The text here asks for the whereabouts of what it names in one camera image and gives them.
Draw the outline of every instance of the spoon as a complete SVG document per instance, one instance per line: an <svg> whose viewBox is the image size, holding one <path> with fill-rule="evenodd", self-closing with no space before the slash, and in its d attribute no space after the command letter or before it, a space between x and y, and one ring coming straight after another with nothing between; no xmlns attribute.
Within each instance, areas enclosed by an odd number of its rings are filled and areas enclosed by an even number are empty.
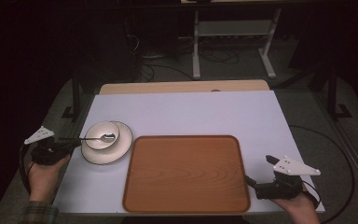
<svg viewBox="0 0 358 224"><path fill-rule="evenodd" d="M116 136L113 133L106 133L104 135L102 135L99 138L61 138L62 140L73 140L73 139L78 139L78 140L100 140L103 141L105 143L110 143L115 141Z"/></svg>

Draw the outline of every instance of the hand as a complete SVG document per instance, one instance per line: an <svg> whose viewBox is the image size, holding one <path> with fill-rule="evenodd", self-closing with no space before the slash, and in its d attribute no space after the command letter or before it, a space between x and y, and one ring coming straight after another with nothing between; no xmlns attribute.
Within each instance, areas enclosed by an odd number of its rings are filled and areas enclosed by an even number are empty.
<svg viewBox="0 0 358 224"><path fill-rule="evenodd" d="M293 199L273 199L272 201L283 208L295 224L321 223L312 201L303 193Z"/></svg>
<svg viewBox="0 0 358 224"><path fill-rule="evenodd" d="M31 187L29 201L50 203L54 193L60 169L69 161L70 156L57 161L53 165L39 165L34 163L28 174Z"/></svg>

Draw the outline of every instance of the wooden tray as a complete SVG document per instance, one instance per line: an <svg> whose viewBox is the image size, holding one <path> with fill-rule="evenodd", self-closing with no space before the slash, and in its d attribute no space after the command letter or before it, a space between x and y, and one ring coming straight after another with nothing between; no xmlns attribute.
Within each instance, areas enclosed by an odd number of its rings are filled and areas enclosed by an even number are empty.
<svg viewBox="0 0 358 224"><path fill-rule="evenodd" d="M245 213L250 200L238 140L230 135L137 138L123 207L132 213Z"/></svg>

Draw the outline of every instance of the black cable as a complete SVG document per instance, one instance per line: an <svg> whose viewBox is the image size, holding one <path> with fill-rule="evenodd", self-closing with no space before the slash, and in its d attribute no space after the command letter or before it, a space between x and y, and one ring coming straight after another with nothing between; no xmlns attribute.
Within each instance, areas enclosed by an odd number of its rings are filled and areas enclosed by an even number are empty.
<svg viewBox="0 0 358 224"><path fill-rule="evenodd" d="M238 52L232 50L232 55L229 53L229 51L227 50L223 50L223 52L225 52L228 56L225 59L220 59L217 56L213 55L212 53L209 54L210 56L212 56L213 58L210 58L208 56L206 56L205 54L207 54L204 50L199 51L199 55L205 59L206 61L212 62L212 63L224 63L224 64L235 64L238 63L240 61L240 54L248 49L256 40L258 40L259 38L257 37L253 37L252 40L241 50L239 50ZM222 40L219 41L224 47L228 47ZM231 59L235 58L236 60L234 62L230 62Z"/></svg>
<svg viewBox="0 0 358 224"><path fill-rule="evenodd" d="M24 158L25 158L25 155L27 154L29 148L30 148L30 145L25 145L25 144L22 144L20 147L19 171L20 171L20 175L21 175L22 185L25 187L28 194L31 194L31 187L30 187L30 182L28 179L28 173L25 173L25 163L24 163Z"/></svg>
<svg viewBox="0 0 358 224"><path fill-rule="evenodd" d="M353 173L353 168L352 168L352 166L351 166L351 162L350 162L350 160L348 159L348 156L345 154L344 150L339 146L339 144L336 143L331 137L325 135L324 133L319 133L319 132L314 131L314 130L312 130L312 129L309 129L309 128L306 128L306 127L302 127L302 126L297 126L297 125L289 125L289 127L291 127L291 128L303 129L303 130L306 130L306 131L309 131L309 132L312 132L312 133L319 134L320 136L323 136L324 138L326 138L327 140L329 140L331 143L333 143L333 144L338 148L338 150L342 153L342 155L343 155L344 158L345 158L345 161L346 161L347 164L348 164L348 167L349 167L350 173L351 173L351 192L350 192L350 195L348 196L347 201L342 205L342 207L338 210L338 212L336 212L333 216L331 216L331 217L328 218L327 220L323 221L322 223L324 224L324 223L330 222L330 221L334 220L335 218L337 218L339 215L341 215L342 212L345 211L345 209L348 207L348 205L350 204L351 199L352 199L352 197L353 197L354 188L355 188L355 181L354 181L354 173Z"/></svg>
<svg viewBox="0 0 358 224"><path fill-rule="evenodd" d="M159 64L144 64L144 65L151 66L151 67L162 67L162 68L172 69L173 71L176 71L178 73L181 73L181 74L185 75L186 77L190 78L191 80L195 80L192 76L190 76L189 74L185 73L184 71L181 71L181 70L173 68L173 67L169 67L169 66L165 66L165 65L159 65Z"/></svg>
<svg viewBox="0 0 358 224"><path fill-rule="evenodd" d="M205 38L201 42L199 42L199 46L201 46L208 38ZM144 61L151 63L153 61L161 60L161 59L176 59L178 56L186 55L188 53L193 53L193 48L187 49L188 47L192 47L192 44L194 44L194 41L192 41L190 44L187 44L184 47L179 47L179 52L175 55L158 55L155 57L143 57Z"/></svg>
<svg viewBox="0 0 358 224"><path fill-rule="evenodd" d="M149 66L147 64L143 64L142 66L148 67L151 70L151 73L147 73L146 71L144 71L145 74L150 76L145 82L154 81L155 70L151 66Z"/></svg>
<svg viewBox="0 0 358 224"><path fill-rule="evenodd" d="M31 169L32 169L32 167L33 167L33 166L34 166L34 162L33 162L33 163L31 163L30 167L28 168L27 178L29 177L29 174L30 174Z"/></svg>

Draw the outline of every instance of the sleeve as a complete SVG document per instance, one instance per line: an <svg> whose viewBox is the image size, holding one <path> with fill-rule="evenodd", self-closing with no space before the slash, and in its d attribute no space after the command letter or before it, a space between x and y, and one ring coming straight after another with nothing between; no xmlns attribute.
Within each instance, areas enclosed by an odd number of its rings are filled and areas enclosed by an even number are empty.
<svg viewBox="0 0 358 224"><path fill-rule="evenodd" d="M58 208L42 202L29 202L22 214L20 224L57 223Z"/></svg>

